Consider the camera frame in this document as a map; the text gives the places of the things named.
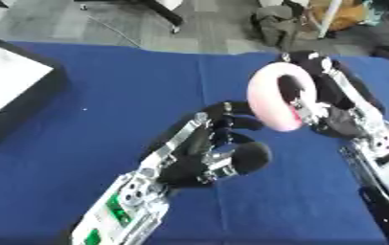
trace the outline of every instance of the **chair leg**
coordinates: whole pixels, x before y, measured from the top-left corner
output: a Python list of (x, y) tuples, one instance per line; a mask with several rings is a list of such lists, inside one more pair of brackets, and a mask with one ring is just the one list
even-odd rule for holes
[(174, 13), (173, 11), (168, 10), (165, 6), (161, 5), (157, 1), (141, 0), (140, 2), (167, 19), (174, 27), (178, 28), (183, 24), (183, 18), (181, 16)]

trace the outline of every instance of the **black robotic finger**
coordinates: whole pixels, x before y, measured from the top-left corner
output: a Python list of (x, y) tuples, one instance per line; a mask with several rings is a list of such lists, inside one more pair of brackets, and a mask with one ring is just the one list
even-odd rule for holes
[(156, 137), (147, 147), (147, 149), (139, 157), (139, 162), (142, 162), (146, 157), (148, 157), (152, 152), (163, 146), (168, 142), (189, 120), (194, 118), (194, 114), (188, 114), (184, 116), (180, 121), (174, 123), (168, 130), (161, 133)]
[(250, 106), (248, 105), (248, 102), (246, 101), (229, 100), (219, 102), (206, 107), (202, 111), (208, 114), (209, 118), (212, 120), (212, 123), (220, 120), (222, 116), (226, 114), (254, 116), (253, 111), (251, 110)]
[(201, 176), (208, 167), (202, 163), (203, 154), (187, 156), (166, 167), (157, 181), (173, 189), (210, 187), (212, 183), (201, 183)]
[(343, 65), (337, 60), (333, 61), (333, 67), (341, 71), (347, 77), (351, 85), (358, 91), (358, 93), (360, 93), (360, 95), (366, 101), (370, 102), (382, 114), (385, 114), (385, 106), (372, 95), (372, 93), (369, 91), (367, 86), (360, 78), (356, 77), (345, 65)]
[(322, 119), (319, 124), (312, 126), (311, 129), (325, 136), (349, 140), (363, 135), (349, 112), (334, 106), (329, 108), (329, 116)]
[(250, 137), (232, 132), (226, 128), (215, 131), (211, 138), (211, 145), (213, 148), (218, 148), (228, 144), (245, 144), (254, 142)]
[(219, 130), (221, 128), (249, 129), (252, 131), (257, 131), (263, 128), (263, 124), (252, 118), (224, 115), (221, 120), (215, 122), (212, 126), (213, 131)]

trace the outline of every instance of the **black glove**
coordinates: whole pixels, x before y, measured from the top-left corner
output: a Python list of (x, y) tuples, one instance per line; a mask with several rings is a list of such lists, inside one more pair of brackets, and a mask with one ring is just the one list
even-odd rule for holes
[[(200, 126), (172, 153), (176, 162), (162, 170), (158, 182), (172, 188), (211, 186), (210, 183), (200, 183), (197, 180), (198, 173), (207, 169), (205, 165), (200, 164), (205, 154), (223, 145), (253, 142), (251, 138), (233, 132), (233, 129), (260, 130), (263, 127), (263, 124), (255, 119), (235, 116), (253, 116), (253, 112), (245, 101), (224, 101), (208, 106), (201, 112), (208, 115), (210, 120), (208, 126)], [(147, 147), (139, 161), (143, 161), (170, 140), (194, 116), (195, 113), (186, 115), (157, 137)]]
[[(324, 102), (331, 106), (329, 116), (311, 127), (314, 132), (336, 138), (352, 139), (358, 137), (362, 135), (362, 132), (356, 127), (348, 113), (348, 110), (355, 105), (340, 90), (332, 78), (324, 73), (323, 64), (325, 59), (327, 59), (326, 56), (320, 56), (315, 51), (298, 51), (278, 56), (276, 61), (293, 63), (306, 70), (315, 83), (317, 102)], [(347, 77), (352, 86), (366, 101), (370, 102), (382, 114), (385, 113), (385, 107), (370, 93), (360, 78), (354, 76), (337, 60), (332, 61), (332, 66)], [(299, 95), (299, 90), (294, 84), (295, 82), (292, 81), (291, 77), (282, 77), (279, 82), (281, 93), (286, 101), (294, 100)]]

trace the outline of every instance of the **pink ball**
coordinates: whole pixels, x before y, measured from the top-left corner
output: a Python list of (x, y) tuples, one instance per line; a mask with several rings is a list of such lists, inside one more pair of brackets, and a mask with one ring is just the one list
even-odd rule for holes
[(266, 126), (291, 131), (302, 126), (294, 108), (283, 100), (278, 78), (291, 76), (305, 89), (307, 98), (316, 101), (316, 89), (310, 75), (301, 67), (284, 62), (272, 63), (256, 72), (248, 84), (248, 102), (254, 114)]

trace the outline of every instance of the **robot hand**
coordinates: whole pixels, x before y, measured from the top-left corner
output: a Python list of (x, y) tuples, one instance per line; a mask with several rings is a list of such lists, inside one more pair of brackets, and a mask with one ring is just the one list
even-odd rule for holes
[[(260, 100), (268, 95), (256, 92), (266, 91), (268, 82), (269, 87), (277, 84), (269, 93), (282, 103), (280, 111), (291, 112), (293, 118), (264, 114), (276, 107)], [(272, 128), (288, 131), (307, 124), (316, 133), (349, 140), (340, 151), (360, 184), (362, 199), (389, 239), (389, 122), (383, 118), (384, 106), (359, 78), (316, 52), (283, 54), (251, 79), (248, 99)]]
[[(208, 187), (220, 177), (245, 174), (269, 158), (265, 145), (233, 132), (263, 124), (246, 102), (226, 101), (183, 117), (150, 144), (138, 169), (121, 175), (58, 244), (139, 245), (161, 224), (173, 189)], [(213, 149), (241, 144), (225, 153)]]
[[(202, 119), (183, 144), (176, 147), (163, 165), (157, 181), (172, 189), (210, 187), (217, 178), (246, 174), (262, 167), (270, 158), (265, 145), (234, 132), (234, 129), (260, 130), (263, 124), (253, 118), (247, 102), (224, 101), (189, 114), (154, 140), (142, 154), (144, 162), (162, 145), (168, 145), (177, 132), (193, 118)], [(226, 153), (214, 153), (223, 145), (238, 145)]]
[[(385, 113), (385, 107), (372, 95), (363, 81), (354, 76), (337, 60), (320, 56), (313, 51), (300, 51), (283, 54), (277, 58), (277, 61), (295, 64), (307, 71), (312, 77), (317, 92), (317, 106), (326, 110), (325, 115), (319, 115), (318, 122), (310, 123), (314, 132), (345, 139), (362, 136), (365, 132), (355, 124), (353, 116), (350, 115), (351, 109), (355, 108), (356, 103), (366, 101), (379, 110), (380, 114)], [(346, 79), (349, 85), (355, 89), (356, 98), (352, 92), (348, 93), (340, 87), (339, 83), (336, 82), (340, 78)], [(292, 87), (292, 82), (294, 81), (291, 78), (284, 77), (280, 86), (282, 93), (290, 101), (298, 98), (298, 93), (294, 86)]]

